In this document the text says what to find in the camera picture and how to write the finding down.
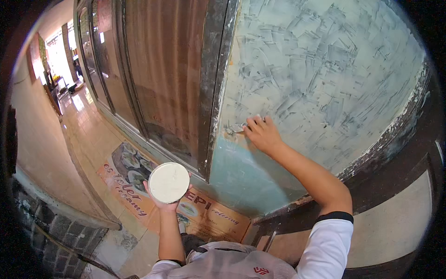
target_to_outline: stone wall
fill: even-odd
[[[77,220],[55,212],[45,202],[26,193],[17,181],[14,182],[13,195],[23,230],[42,268],[48,270],[54,278],[79,278],[86,263],[51,242],[37,230],[36,224],[63,245],[86,257],[91,256],[108,229],[84,226]]]

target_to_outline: beige wall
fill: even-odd
[[[108,220],[71,161],[58,117],[40,80],[31,84],[26,59],[14,77],[12,106],[17,118],[17,164],[53,198]]]

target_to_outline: banner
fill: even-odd
[[[155,204],[142,182],[149,179],[157,166],[131,144],[124,142],[97,171],[113,196],[148,229],[153,229],[151,221],[159,222],[159,218],[152,216],[158,211],[154,210]],[[185,224],[187,233],[205,241],[240,242],[250,223],[246,216],[211,200],[194,188],[180,200],[177,217],[179,222]]]

